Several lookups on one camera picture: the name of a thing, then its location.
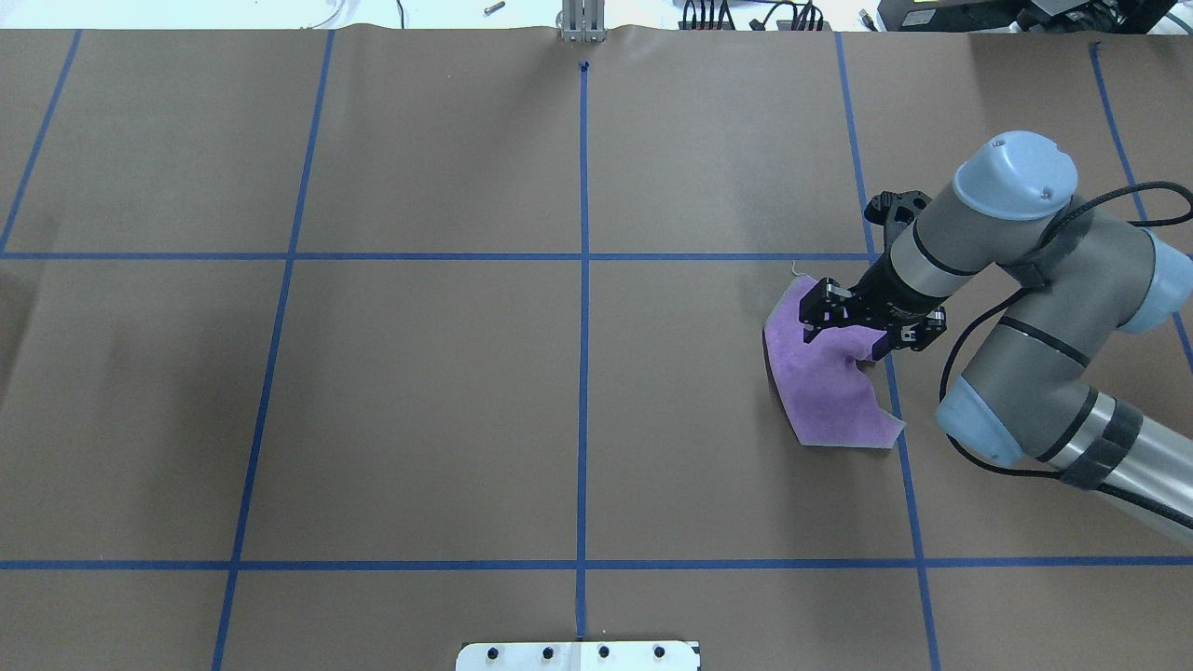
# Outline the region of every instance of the blue grid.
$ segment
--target blue grid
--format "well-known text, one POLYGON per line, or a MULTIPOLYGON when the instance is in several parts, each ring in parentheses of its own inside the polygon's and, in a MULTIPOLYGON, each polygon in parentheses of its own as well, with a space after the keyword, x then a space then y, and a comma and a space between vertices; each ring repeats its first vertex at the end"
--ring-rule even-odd
MULTIPOLYGON (((70 66, 79 49, 81 31, 75 31, 69 50, 60 72, 52 97, 49 101, 42 124, 38 129, 33 148, 26 161, 20 184, 8 213, 2 233, 0 233, 0 259, 2 260, 285 260, 282 289, 274 315, 273 333, 270 343, 265 378, 261 384, 261 398, 254 426, 253 442, 249 451, 248 468, 241 497, 236 534, 231 556, 228 561, 188 561, 188 560, 0 560, 0 571, 225 571, 228 573, 223 608, 221 609, 220 628, 216 648, 212 654, 212 670, 222 665, 224 646, 231 621, 236 580, 240 572, 351 572, 351 571, 389 571, 389 572, 468 572, 468 571, 574 571, 576 574, 576 635, 582 639, 586 630, 586 572, 593 571, 798 571, 798 570, 915 570, 919 579, 921 607, 923 610, 925 633, 927 638, 929 660, 933 671, 940 669, 940 658, 935 639, 935 626, 932 614, 932 599, 928 590, 929 568, 1003 568, 1003 567, 1076 567, 1076 566, 1193 566, 1193 556, 1185 555, 1141 555, 1141 556, 993 556, 993 558, 927 558, 923 554, 922 534, 916 510, 911 464, 908 457, 907 442, 898 439, 900 466, 902 469, 908 519, 914 547, 914 558, 889 559, 725 559, 725 560, 589 560, 587 559, 587 431, 588 431, 588 325, 589 325, 589 288, 592 261, 767 261, 767 260, 839 260, 872 261, 878 257, 870 227, 863 220, 866 241, 865 253, 594 253, 589 248, 589 213, 588 213, 588 76, 591 64, 580 63, 580 253, 418 253, 418 252, 298 252, 298 236, 302 228, 302 215, 305 205, 307 186, 310 180, 315 144, 319 135, 320 115, 327 85, 328 69, 335 41, 335 32, 327 33, 315 109, 311 115, 307 154, 299 180, 298 196, 295 204, 293 223, 290 244, 286 252, 8 252, 8 238, 20 209, 25 189, 33 176, 42 143, 52 122, 54 112, 67 84, 70 66), (289 298, 290 278, 297 261, 334 261, 334 260, 509 260, 509 261, 579 261, 581 266, 581 320, 580 320, 580 383, 577 390, 577 498, 576 498, 576 559, 575 560, 444 560, 444 561, 246 561, 241 559, 245 542, 245 530, 252 503, 253 484, 256 475, 256 462, 260 455, 261 437, 266 414, 268 412, 270 393, 277 363, 278 346, 285 319, 289 298)), ((846 125, 849 135, 849 148, 858 191, 859 208, 866 203, 865 179, 861 156, 858 146, 854 123, 853 103, 849 91, 848 70, 845 48, 840 33, 835 35, 837 66, 841 80, 841 94, 845 105, 846 125)), ((1101 94, 1107 124, 1123 164, 1129 183, 1135 184, 1133 173, 1126 158, 1121 138, 1114 122, 1109 97, 1102 80, 1098 56, 1098 44, 1089 49, 1090 64, 1101 94)), ((1139 215, 1146 218, 1143 203, 1136 195, 1136 207, 1139 215)), ((1175 315, 1175 326, 1185 347, 1191 369, 1193 369, 1193 350, 1189 347, 1188 334, 1180 315, 1175 315)), ((898 382, 890 357, 885 359, 888 383, 892 402, 892 412, 902 417, 898 394, 898 382)))

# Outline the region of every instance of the purple cloth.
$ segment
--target purple cloth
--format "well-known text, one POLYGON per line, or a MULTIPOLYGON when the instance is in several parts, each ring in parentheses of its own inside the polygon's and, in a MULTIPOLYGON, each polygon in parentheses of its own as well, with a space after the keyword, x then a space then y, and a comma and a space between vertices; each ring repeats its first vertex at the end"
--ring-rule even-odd
POLYGON ((796 437, 804 445, 890 449, 903 421, 878 407, 874 387, 858 361, 870 361, 882 331, 847 326, 804 343, 799 300, 816 285, 796 277, 771 310, 764 331, 767 363, 796 437))

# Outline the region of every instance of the robotic arm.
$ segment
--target robotic arm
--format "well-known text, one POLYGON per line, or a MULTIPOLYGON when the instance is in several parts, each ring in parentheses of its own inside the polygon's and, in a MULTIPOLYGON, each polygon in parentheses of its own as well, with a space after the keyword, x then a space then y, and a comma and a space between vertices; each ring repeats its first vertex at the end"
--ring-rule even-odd
POLYGON ((1052 141, 1012 131, 984 144, 935 199, 874 198, 866 217, 884 224, 884 254, 852 289, 826 278, 804 297, 804 339, 864 324, 888 332, 877 357, 921 350, 945 328, 940 304, 997 264, 1022 289, 1000 306, 1009 308, 944 398, 938 424, 1003 467, 993 470, 1033 457, 1059 472, 1046 475, 1142 505, 1193 541, 1193 442, 1080 380, 1111 332, 1155 328, 1185 303, 1193 261, 1095 208, 1152 185, 1089 202, 1076 185, 1076 167, 1052 141))

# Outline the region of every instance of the blue joint cap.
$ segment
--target blue joint cap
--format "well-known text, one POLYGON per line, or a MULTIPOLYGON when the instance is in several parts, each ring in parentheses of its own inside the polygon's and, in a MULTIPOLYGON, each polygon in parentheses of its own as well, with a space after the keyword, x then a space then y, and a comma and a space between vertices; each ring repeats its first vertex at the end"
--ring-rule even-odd
POLYGON ((1077 166, 1047 137, 1010 130, 991 138, 957 168, 953 191, 987 216, 1044 218, 1069 204, 1077 191, 1077 166))
POLYGON ((1014 466, 1027 456, 1007 425, 964 377, 953 382, 937 408, 937 424, 945 433, 999 466, 1014 466))
POLYGON ((1151 287, 1130 321, 1119 326, 1126 333, 1143 333, 1160 326, 1168 315, 1181 309, 1193 293, 1193 260, 1148 230, 1156 251, 1151 287))

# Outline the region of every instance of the white bracket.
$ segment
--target white bracket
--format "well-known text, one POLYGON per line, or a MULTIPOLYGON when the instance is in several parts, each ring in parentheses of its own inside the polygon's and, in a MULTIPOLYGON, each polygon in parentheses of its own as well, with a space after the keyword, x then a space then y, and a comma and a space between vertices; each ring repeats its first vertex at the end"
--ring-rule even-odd
POLYGON ((700 671, 700 644, 684 641, 573 641, 471 644, 456 671, 700 671))
POLYGON ((605 42, 605 0, 563 0, 560 37, 564 42, 605 42))

